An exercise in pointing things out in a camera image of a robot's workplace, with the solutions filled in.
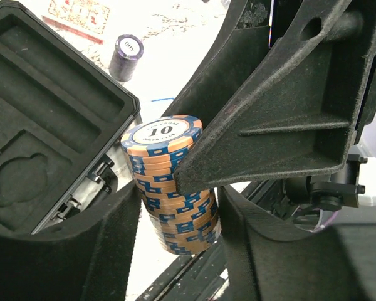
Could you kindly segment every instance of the stack of poker chips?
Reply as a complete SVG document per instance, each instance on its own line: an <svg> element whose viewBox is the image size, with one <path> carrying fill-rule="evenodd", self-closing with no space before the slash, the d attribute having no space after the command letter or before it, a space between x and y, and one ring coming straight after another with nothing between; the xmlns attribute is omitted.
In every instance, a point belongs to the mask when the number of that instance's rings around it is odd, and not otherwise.
<svg viewBox="0 0 376 301"><path fill-rule="evenodd" d="M129 130L122 149L160 244L170 253L192 255L219 237L213 190L177 193L173 173L202 133L202 122L186 115L162 117Z"/></svg>

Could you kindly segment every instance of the white chip center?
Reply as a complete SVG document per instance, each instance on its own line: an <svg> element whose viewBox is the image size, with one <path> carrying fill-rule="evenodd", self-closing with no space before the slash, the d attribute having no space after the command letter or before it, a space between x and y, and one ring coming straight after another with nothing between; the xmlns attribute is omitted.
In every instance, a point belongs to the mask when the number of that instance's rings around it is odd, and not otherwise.
<svg viewBox="0 0 376 301"><path fill-rule="evenodd" d="M120 41L120 49L129 56L134 56L139 53L140 47L137 41L133 38L124 38Z"/></svg>
<svg viewBox="0 0 376 301"><path fill-rule="evenodd" d="M189 130L189 123L181 119L160 120L142 127L132 139L141 144L172 141Z"/></svg>

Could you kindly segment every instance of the blue line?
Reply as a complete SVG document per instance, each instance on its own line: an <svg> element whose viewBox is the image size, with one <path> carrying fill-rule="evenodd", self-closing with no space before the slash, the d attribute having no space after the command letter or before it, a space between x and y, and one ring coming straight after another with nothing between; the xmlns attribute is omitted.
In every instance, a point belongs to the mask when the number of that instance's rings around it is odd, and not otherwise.
<svg viewBox="0 0 376 301"><path fill-rule="evenodd" d="M163 100L174 100L174 97L155 99L155 100L151 100L151 102L162 102Z"/></svg>

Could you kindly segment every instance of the black foam insert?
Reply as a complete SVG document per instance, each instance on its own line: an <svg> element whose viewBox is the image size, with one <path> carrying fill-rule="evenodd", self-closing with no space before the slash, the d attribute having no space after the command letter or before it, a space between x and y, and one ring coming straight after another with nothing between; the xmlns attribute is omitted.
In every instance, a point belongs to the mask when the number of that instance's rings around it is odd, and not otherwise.
<svg viewBox="0 0 376 301"><path fill-rule="evenodd" d="M20 4L0 4L0 233L30 233L139 112Z"/></svg>

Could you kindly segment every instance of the poker chip case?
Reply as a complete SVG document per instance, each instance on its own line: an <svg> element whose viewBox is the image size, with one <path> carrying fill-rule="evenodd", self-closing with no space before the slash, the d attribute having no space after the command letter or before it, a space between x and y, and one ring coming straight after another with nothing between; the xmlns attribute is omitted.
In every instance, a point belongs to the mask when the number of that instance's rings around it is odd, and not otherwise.
<svg viewBox="0 0 376 301"><path fill-rule="evenodd" d="M0 300L123 300L140 212L133 182L31 234L139 110L24 6L0 1Z"/></svg>

